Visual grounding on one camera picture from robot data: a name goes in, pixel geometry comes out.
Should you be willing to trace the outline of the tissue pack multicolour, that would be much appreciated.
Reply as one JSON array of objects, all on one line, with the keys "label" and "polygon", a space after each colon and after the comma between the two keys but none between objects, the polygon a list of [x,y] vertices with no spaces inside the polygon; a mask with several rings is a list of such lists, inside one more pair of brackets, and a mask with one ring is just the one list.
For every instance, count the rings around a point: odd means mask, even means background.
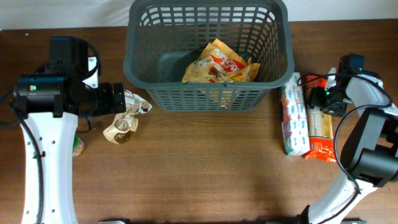
[{"label": "tissue pack multicolour", "polygon": [[297,85],[299,72],[280,87],[282,109],[282,137],[284,151],[288,156],[302,156],[309,150],[307,112],[303,89]]}]

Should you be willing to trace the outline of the orange noodle packet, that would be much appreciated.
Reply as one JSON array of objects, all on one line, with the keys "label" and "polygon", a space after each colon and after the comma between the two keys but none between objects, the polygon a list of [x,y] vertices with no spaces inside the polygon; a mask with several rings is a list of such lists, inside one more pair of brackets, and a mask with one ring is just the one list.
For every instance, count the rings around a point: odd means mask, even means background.
[{"label": "orange noodle packet", "polygon": [[319,106],[311,103],[317,97],[323,97],[325,93],[326,79],[320,78],[306,84],[305,106],[308,122],[308,137],[310,150],[306,153],[306,159],[319,159],[321,161],[335,163],[336,158],[333,151],[333,132],[331,115],[321,111]]}]

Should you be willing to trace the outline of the orange Nescafe coffee bag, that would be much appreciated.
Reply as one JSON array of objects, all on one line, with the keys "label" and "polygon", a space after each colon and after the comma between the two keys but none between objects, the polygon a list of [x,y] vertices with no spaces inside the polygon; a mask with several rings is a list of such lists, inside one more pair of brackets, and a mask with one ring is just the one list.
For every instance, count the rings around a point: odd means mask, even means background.
[{"label": "orange Nescafe coffee bag", "polygon": [[234,83],[253,82],[260,63],[252,63],[240,57],[224,42],[215,39],[207,44],[198,59],[185,70],[184,83]]}]

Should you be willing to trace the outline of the grey plastic shopping basket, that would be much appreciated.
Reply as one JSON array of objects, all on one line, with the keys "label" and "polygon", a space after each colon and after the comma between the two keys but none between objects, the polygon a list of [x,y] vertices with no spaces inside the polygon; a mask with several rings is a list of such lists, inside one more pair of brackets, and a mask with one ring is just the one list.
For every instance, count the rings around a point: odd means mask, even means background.
[{"label": "grey plastic shopping basket", "polygon": [[294,73],[280,0],[135,1],[126,78],[169,111],[249,111]]}]

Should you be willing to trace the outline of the brown white snack pouch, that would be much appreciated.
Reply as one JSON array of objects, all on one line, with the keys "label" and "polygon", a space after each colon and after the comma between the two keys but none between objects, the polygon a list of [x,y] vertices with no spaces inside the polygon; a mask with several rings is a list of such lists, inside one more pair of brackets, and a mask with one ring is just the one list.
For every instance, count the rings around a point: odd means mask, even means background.
[{"label": "brown white snack pouch", "polygon": [[124,91],[126,112],[118,113],[113,123],[104,131],[104,137],[111,143],[124,144],[131,139],[138,126],[137,114],[145,114],[152,109],[152,105],[139,95]]}]

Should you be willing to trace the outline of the green lid jar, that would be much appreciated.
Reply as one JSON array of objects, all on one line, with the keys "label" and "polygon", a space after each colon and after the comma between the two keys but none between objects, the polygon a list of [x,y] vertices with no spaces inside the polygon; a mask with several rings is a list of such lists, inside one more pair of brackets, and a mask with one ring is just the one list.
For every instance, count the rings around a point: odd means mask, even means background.
[{"label": "green lid jar", "polygon": [[83,152],[84,147],[85,145],[83,140],[77,135],[75,135],[73,140],[72,156],[73,157],[79,156]]}]

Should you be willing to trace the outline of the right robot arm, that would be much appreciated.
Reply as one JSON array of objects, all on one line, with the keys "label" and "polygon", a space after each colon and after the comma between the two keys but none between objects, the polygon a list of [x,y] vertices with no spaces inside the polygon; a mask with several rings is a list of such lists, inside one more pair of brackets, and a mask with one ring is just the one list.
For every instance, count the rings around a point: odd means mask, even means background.
[{"label": "right robot arm", "polygon": [[341,169],[338,178],[295,222],[345,223],[345,216],[365,196],[397,182],[397,106],[381,76],[364,69],[362,55],[345,55],[334,73],[304,75],[297,83],[309,86],[320,79],[326,86],[310,91],[307,106],[341,119],[336,136],[351,115],[359,114],[359,120],[342,150],[333,150]]}]

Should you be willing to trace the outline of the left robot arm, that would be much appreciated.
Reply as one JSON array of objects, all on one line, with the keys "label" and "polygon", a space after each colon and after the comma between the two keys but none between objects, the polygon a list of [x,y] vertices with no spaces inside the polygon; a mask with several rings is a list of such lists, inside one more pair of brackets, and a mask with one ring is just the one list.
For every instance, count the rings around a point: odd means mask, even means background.
[{"label": "left robot arm", "polygon": [[100,75],[88,53],[98,51],[77,37],[52,37],[49,61],[22,75],[13,88],[12,112],[25,145],[23,223],[76,223],[72,190],[72,151],[79,118],[126,111],[121,83],[87,84]]}]

